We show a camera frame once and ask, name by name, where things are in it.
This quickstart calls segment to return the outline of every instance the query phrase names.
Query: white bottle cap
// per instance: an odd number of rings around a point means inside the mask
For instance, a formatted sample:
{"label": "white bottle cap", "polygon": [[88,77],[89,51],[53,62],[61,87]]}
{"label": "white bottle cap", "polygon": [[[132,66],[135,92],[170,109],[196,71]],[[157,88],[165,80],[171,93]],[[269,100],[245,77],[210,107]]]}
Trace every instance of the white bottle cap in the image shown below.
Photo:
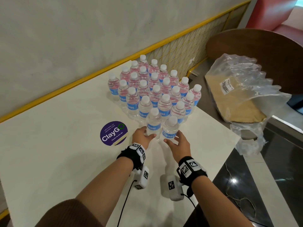
{"label": "white bottle cap", "polygon": [[132,80],[135,80],[135,79],[137,79],[137,78],[138,78],[138,73],[132,72],[132,73],[131,73],[131,79],[132,79]]}
{"label": "white bottle cap", "polygon": [[168,103],[169,100],[170,100],[169,94],[164,94],[164,95],[162,95],[162,101],[163,101],[163,102]]}
{"label": "white bottle cap", "polygon": [[146,55],[140,55],[140,61],[146,61]]}
{"label": "white bottle cap", "polygon": [[166,71],[166,69],[167,69],[167,66],[165,64],[161,64],[160,70],[161,71]]}
{"label": "white bottle cap", "polygon": [[116,79],[116,75],[114,73],[112,73],[112,72],[110,72],[108,74],[108,77],[109,77],[110,80],[115,80]]}
{"label": "white bottle cap", "polygon": [[126,80],[120,80],[120,86],[121,87],[125,87],[127,85],[127,81]]}
{"label": "white bottle cap", "polygon": [[129,93],[131,96],[133,96],[133,95],[136,94],[136,89],[135,89],[134,87],[130,87],[130,88],[128,89],[128,93]]}
{"label": "white bottle cap", "polygon": [[169,124],[170,124],[170,125],[174,126],[174,125],[177,124],[177,122],[178,122],[178,118],[177,118],[176,116],[171,116],[171,117],[169,118]]}
{"label": "white bottle cap", "polygon": [[157,107],[153,107],[153,108],[151,109],[151,114],[152,114],[153,116],[157,116],[157,115],[159,114],[159,109],[158,109]]}
{"label": "white bottle cap", "polygon": [[165,77],[165,78],[163,79],[163,84],[166,85],[166,86],[168,86],[169,83],[170,83],[170,79],[169,79],[168,77]]}
{"label": "white bottle cap", "polygon": [[173,87],[172,87],[172,91],[173,91],[174,93],[179,93],[179,92],[180,92],[180,87],[179,87],[179,86],[173,86]]}
{"label": "white bottle cap", "polygon": [[142,73],[146,72],[146,67],[145,66],[141,66],[140,67],[140,72],[142,72]]}
{"label": "white bottle cap", "polygon": [[153,92],[159,92],[160,91],[160,86],[155,84],[154,87],[152,88]]}
{"label": "white bottle cap", "polygon": [[132,62],[131,62],[131,65],[132,65],[132,66],[137,66],[137,65],[138,65],[138,61],[132,61]]}
{"label": "white bottle cap", "polygon": [[178,101],[176,107],[179,110],[182,110],[185,107],[185,103],[183,101]]}
{"label": "white bottle cap", "polygon": [[177,70],[171,70],[172,77],[177,77],[177,74],[178,74]]}
{"label": "white bottle cap", "polygon": [[201,91],[201,89],[202,89],[202,86],[201,86],[200,84],[196,84],[196,85],[194,86],[194,91],[195,91],[195,92],[199,92],[199,91]]}
{"label": "white bottle cap", "polygon": [[186,99],[187,99],[188,101],[192,101],[192,100],[194,99],[194,94],[191,93],[191,92],[188,92],[188,93],[186,94]]}
{"label": "white bottle cap", "polygon": [[152,79],[152,80],[157,80],[157,79],[158,79],[158,73],[157,73],[157,72],[153,72],[153,73],[151,74],[151,79]]}
{"label": "white bottle cap", "polygon": [[152,59],[152,60],[151,60],[151,64],[152,64],[153,66],[157,65],[157,63],[158,63],[158,61],[157,61],[156,59]]}
{"label": "white bottle cap", "polygon": [[123,67],[122,67],[122,72],[128,72],[128,67],[123,66]]}
{"label": "white bottle cap", "polygon": [[146,87],[147,86],[147,81],[146,80],[140,80],[140,86],[141,87]]}
{"label": "white bottle cap", "polygon": [[142,97],[142,102],[143,102],[144,104],[149,103],[149,96],[143,96],[143,97]]}
{"label": "white bottle cap", "polygon": [[186,76],[182,77],[181,83],[182,84],[188,84],[188,78]]}

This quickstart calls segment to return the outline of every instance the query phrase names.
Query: sleeve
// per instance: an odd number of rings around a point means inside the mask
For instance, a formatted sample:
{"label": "sleeve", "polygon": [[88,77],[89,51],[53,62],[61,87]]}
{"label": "sleeve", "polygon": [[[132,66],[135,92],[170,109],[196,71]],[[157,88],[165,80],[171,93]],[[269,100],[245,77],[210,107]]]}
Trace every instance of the sleeve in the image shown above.
{"label": "sleeve", "polygon": [[61,202],[48,210],[36,227],[80,227],[95,226],[102,227],[97,218],[77,199]]}

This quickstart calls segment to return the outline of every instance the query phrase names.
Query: purple circular sticker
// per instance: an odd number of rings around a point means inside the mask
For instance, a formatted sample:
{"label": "purple circular sticker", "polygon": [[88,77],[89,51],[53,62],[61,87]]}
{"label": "purple circular sticker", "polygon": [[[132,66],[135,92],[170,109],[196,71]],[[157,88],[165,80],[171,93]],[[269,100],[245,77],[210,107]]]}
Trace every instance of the purple circular sticker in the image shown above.
{"label": "purple circular sticker", "polygon": [[106,124],[101,132],[100,138],[105,145],[118,145],[127,137],[127,127],[124,123],[113,121]]}

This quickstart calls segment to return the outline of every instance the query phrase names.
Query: white tabletop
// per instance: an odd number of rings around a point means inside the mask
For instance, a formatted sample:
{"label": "white tabletop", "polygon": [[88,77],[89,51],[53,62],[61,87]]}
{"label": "white tabletop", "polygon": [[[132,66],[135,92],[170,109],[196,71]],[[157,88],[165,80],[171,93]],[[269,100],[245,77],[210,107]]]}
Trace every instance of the white tabletop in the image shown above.
{"label": "white tabletop", "polygon": [[[111,71],[118,77],[121,69]],[[107,81],[104,73],[0,124],[0,177],[14,227],[34,226],[52,206],[74,198],[130,144],[138,123],[109,100]],[[116,146],[100,139],[111,121],[128,128],[126,140]],[[239,137],[197,107],[180,130],[213,180]],[[177,175],[171,151],[153,140],[146,153],[149,184],[132,189],[120,226],[183,226],[194,207],[186,198],[168,198],[165,177]],[[132,178],[107,226],[117,225]]]}

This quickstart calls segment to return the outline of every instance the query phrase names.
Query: water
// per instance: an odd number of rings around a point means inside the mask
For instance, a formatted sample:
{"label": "water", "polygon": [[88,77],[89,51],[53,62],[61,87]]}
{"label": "water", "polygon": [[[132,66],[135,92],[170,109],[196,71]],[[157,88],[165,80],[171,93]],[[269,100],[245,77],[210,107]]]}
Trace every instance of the water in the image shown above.
{"label": "water", "polygon": [[189,92],[194,94],[195,106],[198,104],[199,100],[201,99],[201,89],[202,89],[202,86],[200,84],[196,84],[194,86],[194,88],[189,90]]}
{"label": "water", "polygon": [[175,106],[172,107],[171,115],[176,116],[178,119],[178,123],[182,123],[186,114],[185,104],[182,101],[179,101]]}
{"label": "water", "polygon": [[170,101],[169,94],[162,95],[162,99],[158,102],[158,109],[163,119],[166,119],[170,115],[172,102]]}
{"label": "water", "polygon": [[152,91],[149,93],[149,99],[151,100],[153,107],[158,107],[158,102],[161,100],[162,94],[160,92],[160,86],[154,85]]}
{"label": "water", "polygon": [[149,71],[149,76],[151,76],[153,72],[156,73],[159,72],[158,61],[156,59],[151,60],[151,64],[148,68],[148,71]]}
{"label": "water", "polygon": [[137,91],[137,88],[140,85],[140,80],[138,78],[138,73],[132,72],[131,73],[131,79],[128,82],[129,87],[134,87]]}
{"label": "water", "polygon": [[139,68],[139,65],[138,65],[138,61],[132,61],[131,62],[131,68],[129,69],[129,72],[132,73],[132,72],[137,72],[139,73],[140,72],[140,68]]}
{"label": "water", "polygon": [[170,85],[170,80],[168,77],[163,79],[163,82],[161,83],[160,87],[161,87],[160,91],[161,91],[162,95],[170,93],[170,91],[172,90],[172,87]]}
{"label": "water", "polygon": [[185,104],[185,117],[184,117],[184,122],[186,122],[188,116],[191,114],[191,110],[194,108],[195,103],[194,103],[194,94],[191,92],[188,92],[187,95],[182,99],[182,101]]}
{"label": "water", "polygon": [[139,80],[149,80],[149,73],[146,71],[145,66],[140,67]]}
{"label": "water", "polygon": [[171,116],[163,123],[162,136],[165,139],[174,139],[179,130],[178,119],[176,116]]}
{"label": "water", "polygon": [[119,84],[119,79],[112,72],[109,73],[108,77],[109,77],[108,88],[111,91],[112,99],[114,101],[118,102],[119,101],[118,88],[119,88],[119,85],[120,85]]}
{"label": "water", "polygon": [[149,63],[146,60],[146,55],[140,55],[140,61],[139,61],[139,68],[141,68],[142,66],[144,66],[146,68],[146,70],[148,70],[149,68]]}
{"label": "water", "polygon": [[119,98],[120,98],[120,107],[122,111],[127,111],[127,104],[126,104],[126,95],[128,93],[128,85],[126,80],[120,80],[120,86],[118,88]]}
{"label": "water", "polygon": [[147,86],[146,80],[140,80],[140,85],[137,89],[137,93],[140,96],[140,99],[142,99],[143,96],[148,96],[150,93],[150,89]]}
{"label": "water", "polygon": [[178,86],[180,87],[181,98],[184,98],[189,91],[188,78],[186,76],[182,77],[182,80],[180,83],[178,83]]}
{"label": "water", "polygon": [[128,107],[129,118],[135,119],[138,116],[138,112],[139,112],[138,105],[140,102],[140,97],[134,87],[130,87],[128,89],[128,94],[126,95],[126,102]]}
{"label": "water", "polygon": [[126,80],[126,82],[128,84],[130,78],[131,78],[131,73],[129,72],[129,70],[126,66],[123,66],[122,72],[120,74],[120,80]]}
{"label": "water", "polygon": [[180,94],[180,87],[179,86],[174,86],[171,90],[171,92],[169,93],[170,97],[171,97],[171,102],[172,105],[176,105],[177,102],[179,102],[181,100],[181,94]]}
{"label": "water", "polygon": [[169,80],[172,87],[178,85],[179,83],[179,78],[177,74],[178,74],[177,70],[172,70],[171,74],[169,75]]}
{"label": "water", "polygon": [[160,81],[158,79],[158,73],[153,72],[151,74],[151,77],[150,77],[149,81],[148,81],[148,85],[149,85],[150,90],[153,89],[155,84],[160,85]]}
{"label": "water", "polygon": [[159,74],[158,74],[159,81],[162,83],[163,79],[168,76],[169,76],[169,73],[167,72],[167,66],[164,64],[161,64]]}
{"label": "water", "polygon": [[150,113],[148,114],[146,118],[146,134],[157,134],[158,138],[161,132],[161,122],[162,122],[162,116],[159,113],[158,108],[153,107],[150,110]]}
{"label": "water", "polygon": [[152,108],[152,102],[149,100],[149,97],[143,96],[139,103],[139,118],[142,126],[145,126],[146,117]]}

